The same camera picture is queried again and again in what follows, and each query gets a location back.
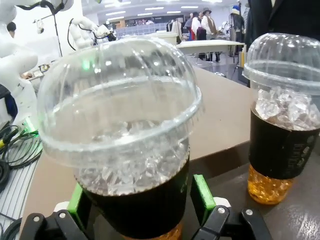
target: white shirt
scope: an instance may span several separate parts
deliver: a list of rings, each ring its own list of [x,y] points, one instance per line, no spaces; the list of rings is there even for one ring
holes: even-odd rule
[[[209,22],[208,19],[211,21],[212,26],[214,25],[214,21],[211,17],[203,16],[202,21],[201,21],[201,27],[203,27],[206,30],[206,34],[214,34],[213,32],[210,31],[209,27]]]
[[[197,35],[197,30],[198,28],[201,28],[201,23],[198,19],[197,16],[195,16],[193,19],[192,19],[192,25],[191,25],[191,30],[192,32]]]
[[[172,23],[171,32],[176,33],[180,38],[182,38],[181,23],[179,21],[176,20]]]

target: drink cup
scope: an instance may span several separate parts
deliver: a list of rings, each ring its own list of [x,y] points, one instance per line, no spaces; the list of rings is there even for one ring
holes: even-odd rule
[[[243,73],[253,90],[248,192],[281,202],[308,162],[320,132],[320,43],[282,33],[254,41]]]
[[[38,94],[39,134],[127,239],[178,240],[189,134],[202,94],[191,64],[158,38],[130,37],[63,57]]]

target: beige tabletop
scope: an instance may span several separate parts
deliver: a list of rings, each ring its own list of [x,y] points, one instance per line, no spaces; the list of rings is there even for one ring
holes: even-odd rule
[[[249,140],[252,95],[249,88],[234,81],[197,67],[194,71],[205,111],[190,137],[192,161]],[[75,184],[71,168],[51,162],[42,154],[26,199],[22,226],[29,214],[47,217],[57,203],[69,201]]]

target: white table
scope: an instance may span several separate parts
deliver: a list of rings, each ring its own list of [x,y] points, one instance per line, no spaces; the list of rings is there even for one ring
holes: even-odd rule
[[[211,52],[223,52],[229,51],[229,46],[244,46],[244,43],[228,40],[195,40],[195,41],[183,41],[177,44],[176,47],[180,49],[184,54],[200,54]]]

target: plastic cup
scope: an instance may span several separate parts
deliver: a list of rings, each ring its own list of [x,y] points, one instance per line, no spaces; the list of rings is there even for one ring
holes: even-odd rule
[[[320,132],[320,42],[268,33],[250,46],[243,74],[253,89],[248,192],[281,202]]]

